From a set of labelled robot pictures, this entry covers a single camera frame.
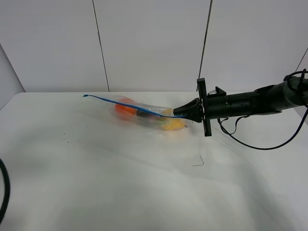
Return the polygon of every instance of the ziplock bag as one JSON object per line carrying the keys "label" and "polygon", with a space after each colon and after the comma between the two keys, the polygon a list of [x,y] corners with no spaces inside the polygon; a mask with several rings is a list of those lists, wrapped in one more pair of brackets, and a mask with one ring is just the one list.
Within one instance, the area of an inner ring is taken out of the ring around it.
{"label": "ziplock bag", "polygon": [[143,104],[120,95],[84,95],[83,97],[109,102],[114,115],[119,119],[167,131],[181,130],[186,127],[186,120],[183,116],[173,115],[172,108]]}

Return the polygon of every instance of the clear plastic bag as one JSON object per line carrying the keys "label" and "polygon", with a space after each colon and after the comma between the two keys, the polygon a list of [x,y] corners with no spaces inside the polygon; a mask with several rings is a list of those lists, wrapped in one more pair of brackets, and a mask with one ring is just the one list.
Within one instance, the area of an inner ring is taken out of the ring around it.
{"label": "clear plastic bag", "polygon": [[173,115],[172,108],[143,104],[119,95],[84,95],[84,97],[109,102],[114,115],[122,120],[168,131],[186,127],[186,120],[183,116]]}

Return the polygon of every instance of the orange object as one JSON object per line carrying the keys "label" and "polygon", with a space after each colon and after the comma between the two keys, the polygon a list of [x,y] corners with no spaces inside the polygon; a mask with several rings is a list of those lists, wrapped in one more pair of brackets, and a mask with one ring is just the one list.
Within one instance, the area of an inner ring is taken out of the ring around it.
{"label": "orange object", "polygon": [[[123,98],[123,99],[119,100],[119,102],[120,103],[127,103],[127,104],[134,104],[135,103],[135,101],[131,100],[130,98]],[[123,105],[120,105],[120,104],[115,105],[115,112],[121,119],[131,120],[134,117],[134,115],[136,114],[136,111],[137,110],[135,108],[123,106]]]}

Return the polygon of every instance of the black cable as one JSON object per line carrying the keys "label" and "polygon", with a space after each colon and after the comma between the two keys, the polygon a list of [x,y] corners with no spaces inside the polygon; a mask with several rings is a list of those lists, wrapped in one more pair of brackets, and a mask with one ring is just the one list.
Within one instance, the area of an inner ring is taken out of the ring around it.
{"label": "black cable", "polygon": [[224,119],[224,120],[222,120],[222,121],[220,121],[220,119],[217,119],[217,121],[218,121],[218,123],[219,123],[219,125],[220,125],[221,130],[222,130],[225,134],[229,135],[232,139],[234,139],[235,141],[239,142],[240,144],[242,144],[242,145],[244,145],[244,146],[246,146],[246,147],[249,147],[249,148],[257,149],[257,150],[264,150],[264,151],[266,151],[266,150],[273,150],[273,149],[281,148],[281,147],[285,146],[286,144],[288,144],[289,142],[291,142],[291,141],[297,136],[297,134],[299,133],[299,131],[301,130],[301,128],[302,128],[302,126],[303,126],[303,124],[304,124],[304,122],[305,122],[305,120],[306,120],[306,118],[307,118],[307,116],[308,116],[308,105],[307,105],[307,103],[305,102],[305,100],[304,100],[304,98],[303,98],[304,95],[303,95],[303,91],[302,91],[302,83],[303,83],[303,80],[304,80],[304,77],[305,77],[305,73],[307,73],[306,69],[304,69],[303,71],[298,71],[298,72],[294,72],[294,73],[290,74],[290,76],[297,75],[297,74],[301,74],[300,81],[299,81],[299,83],[298,83],[298,86],[297,86],[297,89],[296,89],[296,90],[295,90],[294,88],[291,87],[291,84],[290,84],[290,82],[289,82],[290,79],[288,79],[288,82],[287,82],[289,89],[291,89],[292,91],[296,92],[296,93],[300,96],[301,102],[302,102],[303,105],[307,108],[307,110],[306,110],[306,112],[305,112],[305,114],[304,114],[304,116],[303,116],[303,118],[302,118],[302,120],[301,120],[301,122],[300,122],[300,124],[299,124],[299,126],[298,126],[298,128],[297,128],[297,130],[296,130],[296,132],[295,132],[295,133],[293,134],[293,136],[292,136],[290,139],[288,139],[286,142],[284,142],[284,143],[282,143],[282,144],[280,144],[280,145],[278,145],[278,146],[276,146],[276,147],[271,147],[271,148],[258,148],[258,147],[254,147],[254,146],[248,145],[248,144],[246,144],[246,143],[243,143],[243,142],[239,141],[238,139],[236,139],[234,136],[232,136],[232,134],[234,134],[234,133],[236,132],[237,123],[238,123],[238,121],[239,121],[240,119],[245,118],[245,117],[247,118],[247,117],[248,117],[247,115],[246,115],[246,116],[242,116],[242,117],[240,117],[240,118],[238,118],[238,119],[236,120],[236,122],[235,122],[235,131],[234,131],[233,133],[229,133],[229,132],[223,127],[223,125],[222,125],[222,122],[228,120],[228,118],[226,118],[226,119]]}
{"label": "black cable", "polygon": [[1,225],[6,209],[9,204],[10,193],[11,193],[9,173],[4,165],[4,162],[1,160],[1,158],[0,158],[0,169],[3,175],[3,182],[4,182],[4,197],[3,197],[3,202],[0,208],[0,225]]}

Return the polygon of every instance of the white tabletop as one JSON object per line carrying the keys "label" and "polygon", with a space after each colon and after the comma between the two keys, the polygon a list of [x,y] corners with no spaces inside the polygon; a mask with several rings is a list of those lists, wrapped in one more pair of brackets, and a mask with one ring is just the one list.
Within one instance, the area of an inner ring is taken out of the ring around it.
{"label": "white tabletop", "polygon": [[[168,107],[197,97],[117,94]],[[12,185],[2,231],[308,229],[306,124],[287,146],[257,151],[228,138],[215,120],[212,137],[192,122],[160,131],[118,121],[106,103],[82,95],[20,93],[0,111],[0,156]],[[236,137],[276,146],[300,120],[293,109],[252,116]],[[233,130],[234,119],[226,127]],[[193,167],[200,155],[204,165]]]}

